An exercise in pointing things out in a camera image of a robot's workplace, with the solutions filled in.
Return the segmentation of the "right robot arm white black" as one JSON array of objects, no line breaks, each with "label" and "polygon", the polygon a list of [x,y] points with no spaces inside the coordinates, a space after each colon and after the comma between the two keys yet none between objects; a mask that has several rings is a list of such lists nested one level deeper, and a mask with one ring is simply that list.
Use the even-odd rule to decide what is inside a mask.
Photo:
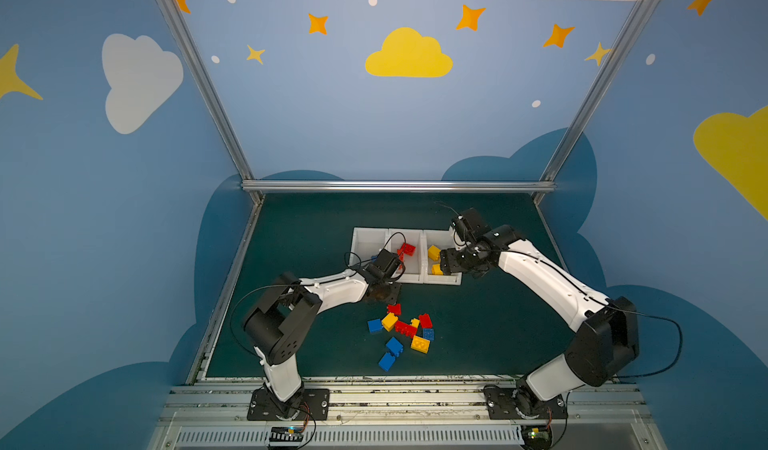
[{"label": "right robot arm white black", "polygon": [[482,273],[497,268],[547,303],[574,332],[568,347],[517,384],[520,411],[582,386],[599,387],[640,353],[635,305],[596,291],[544,256],[526,239],[498,245],[482,239],[440,252],[444,273]]}]

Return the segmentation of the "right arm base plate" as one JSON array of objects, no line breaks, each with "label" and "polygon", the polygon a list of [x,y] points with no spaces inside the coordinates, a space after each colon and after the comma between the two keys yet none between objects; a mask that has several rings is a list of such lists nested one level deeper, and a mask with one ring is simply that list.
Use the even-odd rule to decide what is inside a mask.
[{"label": "right arm base plate", "polygon": [[565,419],[565,398],[541,401],[525,389],[486,385],[482,389],[491,420],[549,420]]}]

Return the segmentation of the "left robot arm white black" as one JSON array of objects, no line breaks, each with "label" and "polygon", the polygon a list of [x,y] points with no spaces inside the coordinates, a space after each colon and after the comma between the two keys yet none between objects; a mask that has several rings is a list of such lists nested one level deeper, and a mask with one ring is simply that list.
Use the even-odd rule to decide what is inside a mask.
[{"label": "left robot arm white black", "polygon": [[263,367],[272,401],[299,406],[304,386],[295,354],[320,313],[360,301],[394,304],[401,287],[393,278],[376,279],[353,270],[314,279],[286,272],[268,286],[243,319],[242,329]]}]

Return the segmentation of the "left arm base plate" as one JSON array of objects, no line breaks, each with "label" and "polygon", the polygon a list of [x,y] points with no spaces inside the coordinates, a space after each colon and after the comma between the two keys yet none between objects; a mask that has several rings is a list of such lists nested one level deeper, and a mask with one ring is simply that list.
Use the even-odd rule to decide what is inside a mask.
[{"label": "left arm base plate", "polygon": [[282,402],[270,389],[262,386],[252,393],[246,418],[248,421],[298,421],[308,417],[325,421],[329,406],[330,391],[325,388],[300,388],[296,396]]}]

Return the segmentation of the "red lego brick low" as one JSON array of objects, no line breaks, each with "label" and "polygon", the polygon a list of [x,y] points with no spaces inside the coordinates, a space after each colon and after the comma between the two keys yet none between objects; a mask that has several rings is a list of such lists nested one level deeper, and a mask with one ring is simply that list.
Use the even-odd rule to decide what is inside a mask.
[{"label": "red lego brick low", "polygon": [[417,327],[400,320],[395,322],[394,330],[407,338],[413,338],[418,332]]}]

